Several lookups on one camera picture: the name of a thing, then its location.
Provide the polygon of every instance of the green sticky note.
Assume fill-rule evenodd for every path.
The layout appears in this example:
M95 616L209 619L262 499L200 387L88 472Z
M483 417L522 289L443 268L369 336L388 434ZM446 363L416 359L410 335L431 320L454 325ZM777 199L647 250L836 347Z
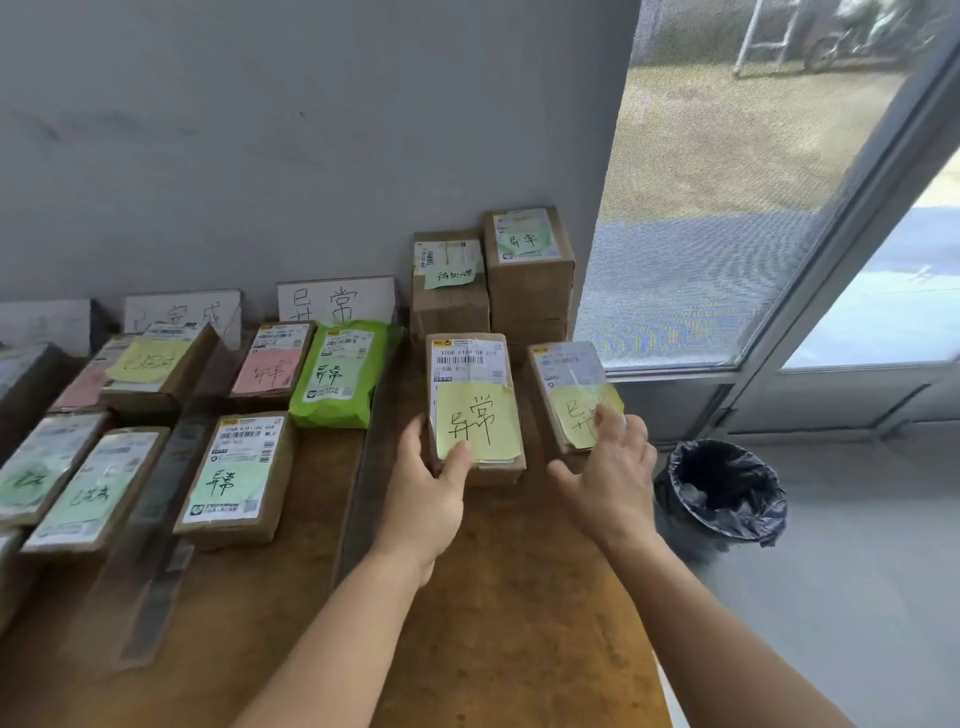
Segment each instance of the green sticky note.
M522 452L514 391L489 382L441 382L436 437L441 459L458 442L468 440L475 460L513 460Z
M123 496L133 473L121 468L106 468L74 476L43 519L44 530L67 523L105 522Z
M21 509L40 505L63 470L43 460L5 468L0 480L0 507Z
M576 449L590 449L597 444L597 428L593 412L603 402L623 412L623 400L612 384L573 384L550 390L553 411L557 413L564 435Z
M497 231L496 234L496 244L514 255L545 250L550 246L550 241L551 231L546 225L537 228L517 225L503 232Z
M212 521L256 518L270 474L270 459L263 459L267 462L207 462L190 493L187 515L204 514Z
M477 276L477 267L474 263L428 265L423 274L426 277L424 287L429 291L448 285L464 285L465 283L470 283Z

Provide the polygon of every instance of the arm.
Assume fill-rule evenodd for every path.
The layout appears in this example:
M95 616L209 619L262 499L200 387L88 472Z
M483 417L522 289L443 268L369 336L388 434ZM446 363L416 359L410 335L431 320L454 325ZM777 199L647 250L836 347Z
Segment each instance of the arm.
M403 431L370 553L337 587L235 728L370 724L417 589L453 541L473 456L458 445L434 478L420 459L416 418Z
M582 475L559 460L548 470L573 520L634 601L690 725L852 725L725 609L657 534L651 478L657 451L643 421L601 405L597 423Z

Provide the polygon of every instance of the pink sticky note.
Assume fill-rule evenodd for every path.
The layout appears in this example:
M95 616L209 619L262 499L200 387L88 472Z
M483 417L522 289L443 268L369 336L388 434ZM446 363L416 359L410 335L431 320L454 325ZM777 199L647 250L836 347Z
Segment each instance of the pink sticky note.
M111 366L113 366L112 361L91 361L60 393L51 409L92 407L100 398L100 390L107 383L107 369Z
M300 349L258 349L244 360L240 376L233 385L238 395L288 389L293 385Z

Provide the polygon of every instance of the scooter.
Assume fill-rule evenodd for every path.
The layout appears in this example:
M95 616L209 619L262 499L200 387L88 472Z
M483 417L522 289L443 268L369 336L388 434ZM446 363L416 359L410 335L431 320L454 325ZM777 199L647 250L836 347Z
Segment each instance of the scooter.
M841 27L821 36L804 55L804 71L820 73L844 59L909 60L926 53L937 39L943 16L929 14L922 4L914 4L894 21L877 41L867 45L862 38L870 28L863 21Z

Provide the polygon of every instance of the grass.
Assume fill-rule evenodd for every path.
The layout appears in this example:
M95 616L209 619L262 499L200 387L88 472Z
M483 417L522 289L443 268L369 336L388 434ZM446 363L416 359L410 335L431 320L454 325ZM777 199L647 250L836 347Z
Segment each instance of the grass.
M765 71L737 81L726 65L632 68L600 220L823 206L903 76Z

